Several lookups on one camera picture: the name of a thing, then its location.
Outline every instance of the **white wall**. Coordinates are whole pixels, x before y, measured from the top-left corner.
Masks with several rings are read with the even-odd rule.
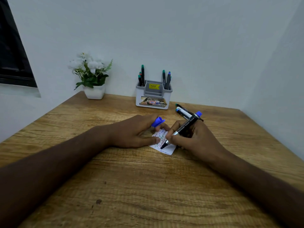
[[[171,100],[241,108],[301,0],[8,0],[41,99],[0,96],[0,141],[75,92],[67,63],[114,59],[107,93],[171,71]]]
[[[304,160],[304,0],[243,111]]]

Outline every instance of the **white flower pot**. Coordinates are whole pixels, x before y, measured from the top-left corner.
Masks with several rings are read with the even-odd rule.
[[[88,99],[102,99],[105,94],[105,84],[102,86],[94,86],[93,88],[84,86],[83,90]]]

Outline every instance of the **black window frame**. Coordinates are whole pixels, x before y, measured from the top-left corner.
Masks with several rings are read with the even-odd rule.
[[[0,33],[5,38],[5,44],[9,47],[18,68],[18,70],[12,70],[0,67],[0,83],[37,87],[7,0],[0,0],[0,24],[2,29]]]

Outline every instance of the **sticky note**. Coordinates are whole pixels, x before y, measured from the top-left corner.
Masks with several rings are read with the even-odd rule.
[[[152,147],[153,149],[156,149],[162,153],[165,153],[167,155],[171,155],[173,154],[173,151],[176,148],[176,145],[170,144],[168,146],[166,146],[165,148],[161,149],[161,146],[165,143],[165,141],[167,140],[165,138],[165,136],[167,135],[168,131],[164,130],[164,129],[160,129],[158,132],[155,132],[152,136],[156,136],[159,137],[161,139],[161,141],[158,144],[155,145],[151,145],[150,147]]]
[[[149,89],[159,90],[159,84],[149,84]]]

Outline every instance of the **wood grain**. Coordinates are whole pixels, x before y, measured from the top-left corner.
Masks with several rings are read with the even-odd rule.
[[[72,138],[95,125],[158,113],[135,98],[79,92],[0,144],[0,166]],[[304,163],[237,109],[182,104],[202,118],[231,152],[304,190]],[[234,184],[188,152],[168,156],[150,147],[109,148],[97,155],[29,216],[21,227],[278,227]]]

